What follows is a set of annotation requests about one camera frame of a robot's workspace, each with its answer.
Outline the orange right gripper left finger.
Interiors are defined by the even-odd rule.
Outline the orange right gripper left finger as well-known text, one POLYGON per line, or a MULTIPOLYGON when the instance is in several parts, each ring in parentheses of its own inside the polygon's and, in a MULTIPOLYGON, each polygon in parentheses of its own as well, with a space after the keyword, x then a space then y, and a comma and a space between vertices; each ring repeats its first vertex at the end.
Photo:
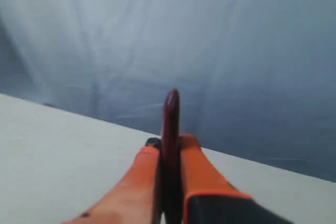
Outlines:
POLYGON ((160 223, 161 140, 147 139, 123 177, 97 203, 67 223, 160 223))

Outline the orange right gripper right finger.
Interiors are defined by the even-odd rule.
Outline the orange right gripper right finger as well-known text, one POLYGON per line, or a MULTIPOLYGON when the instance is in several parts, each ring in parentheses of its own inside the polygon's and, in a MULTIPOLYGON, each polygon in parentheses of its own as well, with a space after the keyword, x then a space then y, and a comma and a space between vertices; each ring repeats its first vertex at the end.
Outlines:
POLYGON ((198 139, 181 136, 184 223, 289 223, 235 188, 209 161, 198 139))

